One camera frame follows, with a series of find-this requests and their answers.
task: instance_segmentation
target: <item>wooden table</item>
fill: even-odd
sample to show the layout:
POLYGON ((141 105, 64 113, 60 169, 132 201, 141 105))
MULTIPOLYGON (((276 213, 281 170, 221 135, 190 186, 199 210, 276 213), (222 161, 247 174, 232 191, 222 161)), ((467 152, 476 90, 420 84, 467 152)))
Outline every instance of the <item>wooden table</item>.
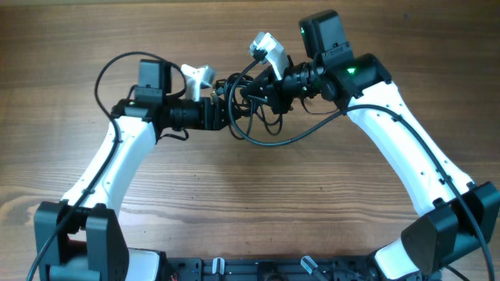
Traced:
MULTIPOLYGON (((302 62, 308 59, 297 22, 322 9, 340 13, 357 55, 371 52, 382 61, 452 161, 478 183, 500 186, 498 2, 4 7, 0 279, 25 277, 36 254, 37 206, 58 201, 102 142, 108 122, 92 88, 108 60, 143 50, 178 64, 209 63, 220 79, 251 62, 246 50, 265 30, 302 62)), ((100 93, 108 108, 136 83, 138 60, 124 59, 105 75, 100 93)), ((320 98, 309 104, 317 112, 331 106, 320 98)), ((322 118, 306 115, 295 103, 279 138, 322 118)), ((255 127, 253 137, 270 140, 255 127)), ((375 145, 340 118, 282 148, 237 141, 227 129, 191 131, 187 142, 162 140, 137 171, 120 224, 129 247, 163 250, 168 257, 326 257, 368 254, 416 218, 405 188, 375 145)), ((499 229, 490 243, 498 277, 499 229)), ((455 266, 471 280, 487 277, 480 251, 455 266)))

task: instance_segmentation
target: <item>black base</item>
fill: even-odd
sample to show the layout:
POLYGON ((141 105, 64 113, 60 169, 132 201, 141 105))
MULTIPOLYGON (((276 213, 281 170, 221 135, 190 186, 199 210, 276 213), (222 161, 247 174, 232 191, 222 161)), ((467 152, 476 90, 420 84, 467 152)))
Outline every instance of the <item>black base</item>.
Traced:
MULTIPOLYGON (((384 281, 369 256, 339 256, 314 261, 329 281, 384 281)), ((225 261, 224 274, 213 274, 213 260, 169 258, 166 264, 174 274, 169 281, 318 281, 301 266, 300 259, 239 259, 225 261)), ((441 281, 441 272, 432 276, 417 273, 402 281, 441 281)))

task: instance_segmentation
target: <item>wooden surface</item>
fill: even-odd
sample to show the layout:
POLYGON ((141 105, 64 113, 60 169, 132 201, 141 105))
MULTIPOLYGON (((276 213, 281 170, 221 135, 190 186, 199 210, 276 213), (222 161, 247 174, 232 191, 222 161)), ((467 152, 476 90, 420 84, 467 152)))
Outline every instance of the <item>wooden surface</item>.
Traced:
MULTIPOLYGON (((10 7, 0 9, 0 279, 22 279, 35 256, 32 218, 58 201, 100 146, 108 123, 92 96, 105 63, 142 50, 209 63, 217 79, 251 62, 258 31, 306 60, 297 22, 336 9, 357 55, 372 52, 445 154, 478 183, 500 186, 498 2, 331 1, 10 7)), ((137 81, 139 58, 102 82, 109 108, 137 81)), ((262 67, 252 72, 257 74, 262 67)), ((315 111, 331 104, 319 98, 315 111)), ((319 122, 296 110, 280 138, 319 122)), ((261 126, 253 137, 270 138, 261 126)), ((282 148, 227 130, 162 140, 137 171, 120 223, 130 247, 169 257, 368 254, 417 218, 405 188, 347 118, 282 148)), ((500 228, 490 243, 500 277, 500 228)), ((456 262, 486 279, 480 251, 456 262)), ((453 277, 445 272, 445 279, 453 277)))

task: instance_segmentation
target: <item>robotic hand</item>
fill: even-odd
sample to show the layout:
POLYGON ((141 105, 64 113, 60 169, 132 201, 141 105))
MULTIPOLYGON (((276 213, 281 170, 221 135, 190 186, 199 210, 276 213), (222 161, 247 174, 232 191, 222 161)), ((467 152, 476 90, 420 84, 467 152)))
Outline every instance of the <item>robotic hand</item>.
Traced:
POLYGON ((42 202, 34 217, 37 267, 41 280, 440 280, 440 269, 482 247, 493 279, 490 241, 500 208, 500 193, 492 183, 477 186, 431 140, 403 102, 389 72, 374 55, 354 58, 338 14, 320 12, 299 22, 311 62, 294 65, 271 35, 259 33, 250 46, 255 61, 242 73, 215 83, 210 98, 200 90, 212 84, 209 66, 178 67, 155 55, 141 60, 134 99, 123 99, 108 113, 111 120, 97 155, 59 203, 42 202), (255 79, 246 73, 257 63, 270 67, 255 79), (185 89, 170 93, 170 71, 184 75, 185 89), (243 102, 237 103, 240 88, 243 102), (283 124, 295 98, 317 94, 339 111, 290 140, 266 143, 249 136, 235 120, 257 115, 268 132, 283 124), (266 121, 269 106, 277 121, 266 121), (405 185, 420 218, 403 230, 394 243, 367 256, 312 260, 237 260, 166 258, 161 251, 127 248, 117 215, 123 197, 142 159, 162 137, 188 139, 186 129, 221 130, 229 126, 238 139, 277 146, 308 136, 338 116, 347 115, 378 146, 405 185), (164 134, 165 128, 184 136, 164 134), (69 233, 85 229, 86 242, 69 233))

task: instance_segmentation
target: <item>robotic arm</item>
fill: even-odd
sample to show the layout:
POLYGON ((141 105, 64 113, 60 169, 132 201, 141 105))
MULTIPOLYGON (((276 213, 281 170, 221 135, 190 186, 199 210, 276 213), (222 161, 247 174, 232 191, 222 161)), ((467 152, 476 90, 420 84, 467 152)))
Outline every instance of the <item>robotic arm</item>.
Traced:
MULTIPOLYGON (((120 145, 91 194, 42 258, 41 280, 439 280, 439 269, 480 246, 463 202, 489 242, 500 207, 495 187, 491 183, 476 186, 443 154, 408 110, 389 72, 375 56, 354 58, 335 11, 305 18, 299 26, 311 62, 294 65, 270 34, 259 33, 252 42, 250 54, 256 61, 269 62, 270 67, 254 80, 245 81, 240 91, 251 103, 249 110, 233 103, 234 89, 228 93, 230 80, 218 81, 211 98, 200 97, 200 89, 212 84, 215 76, 209 66, 182 66, 183 74, 189 77, 187 98, 169 99, 169 66, 141 60, 135 99, 123 99, 112 109, 121 132, 120 145), (408 191, 420 218, 394 243, 367 256, 316 261, 309 256, 301 261, 167 259, 161 251, 127 248, 116 217, 135 171, 163 137, 165 128, 185 132, 232 125, 251 140, 234 120, 252 116, 254 105, 269 106, 274 114, 283 115, 295 98, 317 94, 340 109, 327 119, 347 115, 356 123, 378 146, 408 191), (86 229, 84 244, 67 236, 79 229, 86 229)), ((188 135, 175 138, 185 140, 188 135)), ((110 124, 97 155, 61 202, 42 202, 34 218, 38 251, 96 175, 114 140, 110 124)))

